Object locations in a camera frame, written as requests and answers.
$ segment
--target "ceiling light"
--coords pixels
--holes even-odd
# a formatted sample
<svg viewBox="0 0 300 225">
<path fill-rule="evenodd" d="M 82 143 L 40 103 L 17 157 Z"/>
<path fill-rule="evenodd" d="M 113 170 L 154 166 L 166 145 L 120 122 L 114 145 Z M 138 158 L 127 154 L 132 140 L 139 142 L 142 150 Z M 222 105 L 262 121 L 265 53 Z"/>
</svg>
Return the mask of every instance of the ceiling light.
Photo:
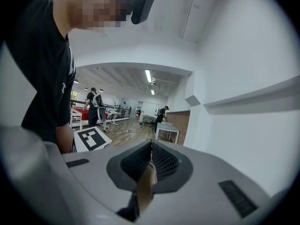
<svg viewBox="0 0 300 225">
<path fill-rule="evenodd" d="M 147 75 L 148 82 L 152 82 L 151 76 L 150 76 L 150 71 L 149 70 L 145 70 L 145 72 L 146 72 L 146 75 Z"/>
</svg>

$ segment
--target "backpack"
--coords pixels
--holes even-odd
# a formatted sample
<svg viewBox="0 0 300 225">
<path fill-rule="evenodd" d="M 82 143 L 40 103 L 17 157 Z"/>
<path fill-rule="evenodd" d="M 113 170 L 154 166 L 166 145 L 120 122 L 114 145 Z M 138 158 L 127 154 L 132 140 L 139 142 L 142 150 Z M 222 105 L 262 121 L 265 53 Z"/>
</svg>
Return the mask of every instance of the backpack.
<svg viewBox="0 0 300 225">
<path fill-rule="evenodd" d="M 93 103 L 94 107 L 103 107 L 104 104 L 102 102 L 101 95 L 94 93 L 94 92 L 93 92 L 93 94 L 94 94 L 94 98 L 93 98 L 92 103 Z"/>
<path fill-rule="evenodd" d="M 157 108 L 155 110 L 155 113 L 154 113 L 155 116 L 159 116 L 160 115 L 160 108 Z"/>
</svg>

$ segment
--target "person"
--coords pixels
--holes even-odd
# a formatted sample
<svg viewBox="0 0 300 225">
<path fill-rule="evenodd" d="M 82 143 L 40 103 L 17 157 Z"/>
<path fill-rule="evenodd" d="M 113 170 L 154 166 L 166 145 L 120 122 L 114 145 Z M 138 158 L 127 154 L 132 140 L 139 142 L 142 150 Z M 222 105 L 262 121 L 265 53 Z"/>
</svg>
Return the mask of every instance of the person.
<svg viewBox="0 0 300 225">
<path fill-rule="evenodd" d="M 72 29 L 116 27 L 124 21 L 128 0 L 30 0 L 5 35 L 12 60 L 35 89 L 22 127 L 61 153 L 72 150 L 70 97 L 76 68 L 68 33 Z"/>
<path fill-rule="evenodd" d="M 88 93 L 88 95 L 86 97 L 86 103 L 83 107 L 83 110 L 86 110 L 87 106 L 90 105 L 90 109 L 89 109 L 89 128 L 96 126 L 97 121 L 98 121 L 97 108 L 93 105 L 93 98 L 94 98 L 95 95 L 97 95 L 96 88 L 91 88 L 90 92 Z"/>
<path fill-rule="evenodd" d="M 168 122 L 166 116 L 165 116 L 165 112 L 169 110 L 169 107 L 168 106 L 164 106 L 163 108 L 160 109 L 159 111 L 159 115 L 157 116 L 156 118 L 156 121 L 155 121 L 155 130 L 154 130 L 154 133 L 156 134 L 156 129 L 158 127 L 158 122 L 162 122 L 163 121 L 163 118 L 165 119 L 166 122 Z"/>
<path fill-rule="evenodd" d="M 122 112 L 121 112 L 121 117 L 124 118 L 125 113 L 126 113 L 126 110 L 125 110 L 125 109 L 128 108 L 126 102 L 124 102 L 122 108 L 123 108 L 123 109 L 122 109 Z"/>
</svg>

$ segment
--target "black and white marker board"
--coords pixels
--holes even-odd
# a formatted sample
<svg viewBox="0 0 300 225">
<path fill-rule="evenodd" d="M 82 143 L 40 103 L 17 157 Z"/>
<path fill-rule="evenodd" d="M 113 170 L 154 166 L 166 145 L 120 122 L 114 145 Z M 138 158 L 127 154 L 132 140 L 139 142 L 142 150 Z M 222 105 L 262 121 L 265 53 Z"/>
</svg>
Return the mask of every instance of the black and white marker board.
<svg viewBox="0 0 300 225">
<path fill-rule="evenodd" d="M 77 152 L 103 149 L 112 141 L 97 127 L 90 127 L 74 132 L 74 142 Z"/>
</svg>

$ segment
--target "brick wall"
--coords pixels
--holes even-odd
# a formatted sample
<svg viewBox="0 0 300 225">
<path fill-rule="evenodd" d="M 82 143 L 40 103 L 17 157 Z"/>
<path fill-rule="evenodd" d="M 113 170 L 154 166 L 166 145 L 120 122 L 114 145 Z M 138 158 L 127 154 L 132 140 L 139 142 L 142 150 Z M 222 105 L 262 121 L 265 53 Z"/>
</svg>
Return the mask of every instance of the brick wall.
<svg viewBox="0 0 300 225">
<path fill-rule="evenodd" d="M 190 111 L 187 112 L 172 112 L 167 113 L 168 122 L 172 123 L 177 127 L 179 132 L 179 137 L 177 144 L 183 145 L 184 139 L 186 138 L 187 129 L 188 129 L 188 120 L 189 120 Z M 174 143 L 176 140 L 176 133 L 171 134 L 171 141 Z"/>
</svg>

